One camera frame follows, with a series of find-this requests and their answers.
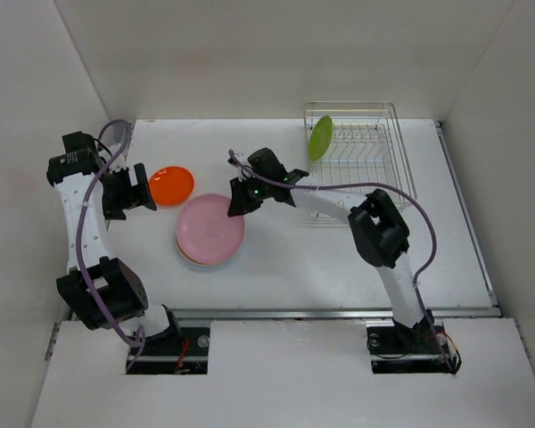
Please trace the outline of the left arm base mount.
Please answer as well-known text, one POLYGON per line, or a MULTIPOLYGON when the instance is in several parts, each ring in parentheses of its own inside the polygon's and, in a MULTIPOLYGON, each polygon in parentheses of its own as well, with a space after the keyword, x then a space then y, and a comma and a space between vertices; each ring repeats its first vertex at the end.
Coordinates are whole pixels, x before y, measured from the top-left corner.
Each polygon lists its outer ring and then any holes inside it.
POLYGON ((127 375, 205 375, 208 373, 210 328, 185 326, 181 336, 168 335, 148 340, 135 359, 137 349, 128 352, 127 375))

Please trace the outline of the green plate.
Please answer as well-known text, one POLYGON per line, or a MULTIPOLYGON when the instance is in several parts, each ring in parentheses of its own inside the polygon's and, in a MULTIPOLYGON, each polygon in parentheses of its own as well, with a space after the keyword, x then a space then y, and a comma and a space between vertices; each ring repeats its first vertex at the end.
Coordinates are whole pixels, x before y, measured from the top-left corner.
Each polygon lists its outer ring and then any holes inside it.
POLYGON ((308 156, 310 161, 319 161, 326 154, 333 140, 333 120, 330 116, 321 117, 313 127, 309 137, 308 156))

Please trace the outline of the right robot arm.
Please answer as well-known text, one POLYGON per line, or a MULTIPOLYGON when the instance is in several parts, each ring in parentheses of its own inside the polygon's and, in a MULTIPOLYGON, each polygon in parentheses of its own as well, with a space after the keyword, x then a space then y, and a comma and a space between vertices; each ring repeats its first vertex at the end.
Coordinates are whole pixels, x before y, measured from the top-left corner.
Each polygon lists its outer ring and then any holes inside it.
POLYGON ((228 216, 252 213, 272 199, 342 222, 350 229, 359 257, 376 269, 383 282, 397 344, 407 351, 424 346, 442 353, 432 312, 418 290, 421 272, 410 267, 409 228, 390 197, 396 187, 369 183, 369 193, 362 194, 360 184, 321 185, 303 170, 286 170, 268 148, 257 150, 246 161, 233 151, 228 155, 229 163, 239 169, 230 182, 228 216))

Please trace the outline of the yellow-orange plate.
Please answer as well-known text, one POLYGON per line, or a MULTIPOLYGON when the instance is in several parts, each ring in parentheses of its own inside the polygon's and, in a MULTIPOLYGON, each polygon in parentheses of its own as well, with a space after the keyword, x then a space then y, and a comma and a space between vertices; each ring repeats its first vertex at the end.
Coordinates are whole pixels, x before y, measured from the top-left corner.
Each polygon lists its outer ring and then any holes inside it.
POLYGON ((175 239, 175 245, 184 259, 195 265, 205 267, 213 267, 228 262, 240 250, 239 247, 235 249, 208 250, 201 246, 192 247, 188 244, 183 246, 177 238, 175 239))

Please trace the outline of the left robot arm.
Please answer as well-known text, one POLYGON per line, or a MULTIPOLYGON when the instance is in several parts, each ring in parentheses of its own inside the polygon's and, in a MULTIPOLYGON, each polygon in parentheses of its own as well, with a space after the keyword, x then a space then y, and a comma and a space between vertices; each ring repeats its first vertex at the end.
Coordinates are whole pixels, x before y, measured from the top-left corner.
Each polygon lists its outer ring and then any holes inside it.
POLYGON ((125 165, 81 131, 62 138, 65 153, 48 161, 46 178, 58 193, 69 241, 67 273, 57 279, 58 293, 90 330, 119 325, 161 353, 181 345, 174 313, 152 305, 139 276, 111 249, 107 225, 126 219, 126 210, 155 210, 144 165, 125 165))

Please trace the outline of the pink plate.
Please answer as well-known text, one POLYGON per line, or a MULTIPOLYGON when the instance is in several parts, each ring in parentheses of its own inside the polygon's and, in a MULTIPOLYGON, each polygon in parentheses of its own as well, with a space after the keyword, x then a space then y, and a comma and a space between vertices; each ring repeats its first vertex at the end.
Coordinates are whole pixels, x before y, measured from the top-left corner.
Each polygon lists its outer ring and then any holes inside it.
POLYGON ((183 246, 201 246, 208 250, 241 247, 245 237, 243 216, 227 215, 230 199, 217 193, 192 198, 177 218, 175 237, 183 246))

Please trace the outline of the red-orange plate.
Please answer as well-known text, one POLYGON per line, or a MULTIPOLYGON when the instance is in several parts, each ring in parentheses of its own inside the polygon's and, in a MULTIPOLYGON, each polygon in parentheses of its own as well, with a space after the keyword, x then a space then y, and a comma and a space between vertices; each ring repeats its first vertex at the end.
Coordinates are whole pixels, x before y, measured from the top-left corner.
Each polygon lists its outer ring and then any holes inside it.
POLYGON ((168 166, 157 170, 149 179, 152 198, 158 205, 177 206, 193 192, 192 173, 183 167, 168 166))

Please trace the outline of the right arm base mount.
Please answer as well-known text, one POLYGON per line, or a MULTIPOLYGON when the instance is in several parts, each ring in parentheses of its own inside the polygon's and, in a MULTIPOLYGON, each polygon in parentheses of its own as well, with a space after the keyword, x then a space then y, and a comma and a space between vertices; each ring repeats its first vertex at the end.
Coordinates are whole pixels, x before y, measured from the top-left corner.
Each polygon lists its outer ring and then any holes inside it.
POLYGON ((371 325, 366 347, 375 375, 456 375, 463 361, 441 325, 412 331, 395 325, 371 325))

